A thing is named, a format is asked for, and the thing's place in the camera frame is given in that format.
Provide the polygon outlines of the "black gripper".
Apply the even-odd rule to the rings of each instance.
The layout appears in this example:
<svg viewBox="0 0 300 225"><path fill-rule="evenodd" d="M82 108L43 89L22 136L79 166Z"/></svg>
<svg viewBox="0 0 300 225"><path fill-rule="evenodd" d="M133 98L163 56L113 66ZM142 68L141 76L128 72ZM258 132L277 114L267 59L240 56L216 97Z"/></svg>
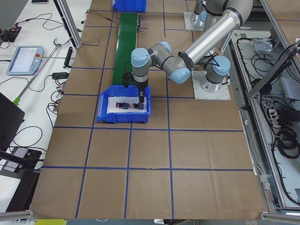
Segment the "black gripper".
<svg viewBox="0 0 300 225"><path fill-rule="evenodd" d="M139 102L144 103L144 90L146 88L146 82L140 82L138 83L138 89L139 89Z"/></svg>

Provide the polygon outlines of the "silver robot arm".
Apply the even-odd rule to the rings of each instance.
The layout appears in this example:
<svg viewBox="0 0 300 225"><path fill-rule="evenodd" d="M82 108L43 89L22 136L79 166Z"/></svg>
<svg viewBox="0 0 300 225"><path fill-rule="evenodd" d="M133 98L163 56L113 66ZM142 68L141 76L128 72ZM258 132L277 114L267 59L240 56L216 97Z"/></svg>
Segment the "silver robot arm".
<svg viewBox="0 0 300 225"><path fill-rule="evenodd" d="M144 102L144 91L148 86L149 68L159 66L177 84L184 83L191 75L194 65L235 28L249 17L251 0L208 0L207 16L217 21L204 28L202 35L185 51L173 56L168 42L162 41L150 48L136 48L131 53L133 84L138 89L139 102Z"/></svg>
<svg viewBox="0 0 300 225"><path fill-rule="evenodd" d="M194 12L191 17L191 23L195 26L196 30L203 30L206 16L206 1L197 0L195 2Z"/></svg>

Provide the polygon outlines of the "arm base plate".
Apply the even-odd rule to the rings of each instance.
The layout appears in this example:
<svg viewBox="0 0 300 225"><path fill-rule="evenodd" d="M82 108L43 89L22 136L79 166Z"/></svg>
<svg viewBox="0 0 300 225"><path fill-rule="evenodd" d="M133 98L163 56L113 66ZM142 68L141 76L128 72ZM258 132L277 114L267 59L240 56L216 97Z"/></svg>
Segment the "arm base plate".
<svg viewBox="0 0 300 225"><path fill-rule="evenodd" d="M194 97L196 100L231 100L228 85L213 84L207 80L207 72L192 72Z"/></svg>
<svg viewBox="0 0 300 225"><path fill-rule="evenodd" d="M202 12L199 15L194 12L184 12L185 30L197 30L203 31L206 21L206 12Z"/></svg>

